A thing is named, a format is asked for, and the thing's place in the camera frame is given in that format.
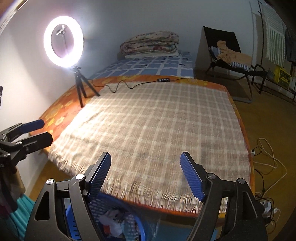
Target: tripod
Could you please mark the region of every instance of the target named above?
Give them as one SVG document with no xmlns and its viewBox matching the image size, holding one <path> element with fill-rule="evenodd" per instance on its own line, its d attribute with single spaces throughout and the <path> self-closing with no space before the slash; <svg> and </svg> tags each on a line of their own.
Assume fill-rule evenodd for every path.
<svg viewBox="0 0 296 241">
<path fill-rule="evenodd" d="M 77 90 L 77 94 L 78 94 L 78 98 L 79 98 L 79 102 L 80 102 L 80 106 L 81 108 L 83 108 L 83 103 L 82 103 L 82 98 L 81 98 L 81 92 L 84 96 L 84 98 L 86 98 L 86 93 L 84 90 L 84 86 L 82 84 L 82 81 L 84 81 L 88 87 L 96 94 L 96 96 L 100 96 L 100 94 L 94 89 L 94 87 L 89 83 L 88 79 L 85 78 L 81 73 L 80 73 L 80 69 L 81 67 L 73 67 L 72 70 L 74 71 L 74 75 L 75 75 L 75 82 L 76 82 L 76 90 Z"/>
</svg>

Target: floor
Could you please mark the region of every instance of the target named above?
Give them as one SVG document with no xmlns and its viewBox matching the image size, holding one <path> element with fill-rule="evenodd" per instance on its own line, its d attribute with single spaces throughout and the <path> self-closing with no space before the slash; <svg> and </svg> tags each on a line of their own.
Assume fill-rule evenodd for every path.
<svg viewBox="0 0 296 241">
<path fill-rule="evenodd" d="M 238 82 L 220 78 L 214 80 L 214 78 L 205 75 L 204 72 L 197 72 L 196 76 L 197 79 L 225 85 L 232 96 L 247 97 L 247 93 L 249 94 L 245 79 Z M 279 211 L 274 215 L 275 220 L 279 217 L 276 226 L 270 224 L 267 227 L 267 232 L 270 233 L 268 238 L 269 240 L 273 240 L 285 225 L 296 206 L 296 192 L 294 191 L 296 189 L 296 161 L 294 151 L 296 140 L 296 104 L 291 104 L 266 92 L 259 95 L 255 87 L 252 87 L 252 90 L 254 98 L 252 104 L 236 102 L 248 134 L 251 148 L 257 146 L 258 138 L 266 138 L 273 148 L 274 156 L 281 160 L 288 170 L 287 175 L 265 195 L 265 197 L 270 197 L 274 200 L 275 207 L 279 208 L 281 212 L 280 217 Z M 273 160 L 263 154 L 255 156 L 254 161 L 273 165 Z M 271 171 L 271 168 L 267 166 L 256 163 L 254 166 L 262 173 Z M 283 173 L 284 169 L 279 164 L 279 168 L 273 170 L 269 175 L 264 175 L 265 187 L 270 187 Z M 31 199 L 36 200 L 45 181 L 49 178 L 54 178 L 56 181 L 63 181 L 70 177 L 59 171 L 54 164 L 48 162 L 30 194 Z M 255 183 L 256 192 L 262 192 L 262 178 L 258 173 L 255 173 Z"/>
</svg>

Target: ring light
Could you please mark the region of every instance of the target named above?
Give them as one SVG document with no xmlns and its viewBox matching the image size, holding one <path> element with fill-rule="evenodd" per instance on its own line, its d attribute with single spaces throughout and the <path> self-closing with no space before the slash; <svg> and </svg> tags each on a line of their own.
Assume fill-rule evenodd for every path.
<svg viewBox="0 0 296 241">
<path fill-rule="evenodd" d="M 67 25 L 67 27 L 70 29 L 72 32 L 73 38 L 74 38 L 74 47 L 71 53 L 68 53 L 65 57 L 61 58 L 56 55 L 54 50 L 52 49 L 52 32 L 53 30 L 58 26 L 58 25 Z M 45 33 L 44 33 L 44 48 L 45 52 L 48 56 L 48 58 L 56 65 L 68 68 L 76 64 L 83 51 L 83 34 L 81 27 L 79 24 L 76 22 L 71 17 L 68 16 L 60 16 L 52 20 L 49 25 L 47 26 Z"/>
</svg>

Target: folding chair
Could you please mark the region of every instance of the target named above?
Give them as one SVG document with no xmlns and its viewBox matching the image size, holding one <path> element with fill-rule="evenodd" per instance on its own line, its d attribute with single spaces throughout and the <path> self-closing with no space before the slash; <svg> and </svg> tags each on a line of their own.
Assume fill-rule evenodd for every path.
<svg viewBox="0 0 296 241">
<path fill-rule="evenodd" d="M 214 78 L 216 78 L 215 70 L 214 70 L 215 67 L 221 67 L 221 68 L 224 68 L 224 69 L 232 70 L 232 71 L 237 72 L 237 73 L 244 74 L 243 77 L 241 77 L 239 79 L 235 79 L 235 81 L 241 80 L 244 77 L 246 77 L 247 82 L 248 82 L 248 86 L 249 86 L 249 89 L 250 89 L 250 93 L 251 93 L 251 99 L 239 98 L 239 97 L 233 97 L 232 99 L 236 100 L 236 101 L 240 101 L 240 102 L 252 103 L 252 101 L 253 101 L 253 93 L 252 93 L 251 84 L 250 84 L 248 76 L 252 76 L 252 83 L 254 82 L 255 76 L 262 77 L 263 81 L 264 81 L 265 78 L 266 78 L 267 72 L 259 64 L 255 65 L 255 67 L 251 65 L 251 68 L 253 70 L 250 70 L 248 72 L 248 71 L 245 71 L 245 70 L 240 69 L 240 68 L 232 67 L 231 65 L 224 62 L 222 59 L 217 60 L 217 58 L 215 57 L 214 53 L 211 50 L 211 46 L 217 47 L 217 42 L 219 40 L 226 41 L 226 46 L 229 49 L 241 53 L 239 43 L 237 41 L 235 33 L 234 32 L 227 32 L 227 31 L 217 30 L 217 29 L 212 29 L 212 28 L 208 28 L 208 27 L 205 27 L 205 26 L 203 28 L 204 28 L 204 31 L 205 31 L 205 37 L 207 39 L 207 45 L 209 47 L 210 58 L 211 58 L 211 64 L 210 64 L 209 68 L 207 69 L 206 74 L 212 68 L 213 73 L 214 73 Z"/>
</svg>

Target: yellow box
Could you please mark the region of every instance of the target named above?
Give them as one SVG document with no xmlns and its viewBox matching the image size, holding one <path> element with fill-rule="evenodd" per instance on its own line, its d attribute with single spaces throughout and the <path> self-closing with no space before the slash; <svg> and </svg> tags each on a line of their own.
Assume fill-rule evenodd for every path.
<svg viewBox="0 0 296 241">
<path fill-rule="evenodd" d="M 280 86 L 288 89 L 291 81 L 291 75 L 284 68 L 277 65 L 274 70 L 274 81 Z"/>
</svg>

